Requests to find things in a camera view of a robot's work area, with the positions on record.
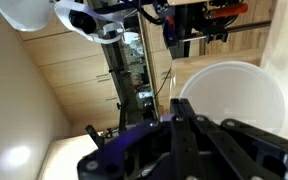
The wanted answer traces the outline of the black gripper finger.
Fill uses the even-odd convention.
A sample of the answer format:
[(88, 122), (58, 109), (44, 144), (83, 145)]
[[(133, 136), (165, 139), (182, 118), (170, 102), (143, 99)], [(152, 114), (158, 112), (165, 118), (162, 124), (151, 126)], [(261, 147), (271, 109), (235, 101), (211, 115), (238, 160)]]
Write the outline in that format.
[(190, 105), (189, 101), (185, 98), (171, 99), (170, 100), (170, 112), (176, 116), (181, 117), (193, 117), (195, 112)]

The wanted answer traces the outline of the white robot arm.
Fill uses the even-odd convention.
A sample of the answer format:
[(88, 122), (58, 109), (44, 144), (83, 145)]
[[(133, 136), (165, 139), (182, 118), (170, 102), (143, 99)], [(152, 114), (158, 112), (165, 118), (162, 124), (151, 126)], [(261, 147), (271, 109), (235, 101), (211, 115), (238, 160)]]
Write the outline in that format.
[[(16, 30), (35, 32), (43, 29), (55, 12), (62, 24), (86, 38), (100, 44), (111, 44), (122, 39), (125, 34), (125, 17), (116, 10), (113, 13), (97, 13), (95, 10), (77, 0), (0, 0), (0, 13)], [(73, 24), (71, 13), (81, 13), (87, 18), (109, 21), (99, 31), (88, 32), (86, 27)]]

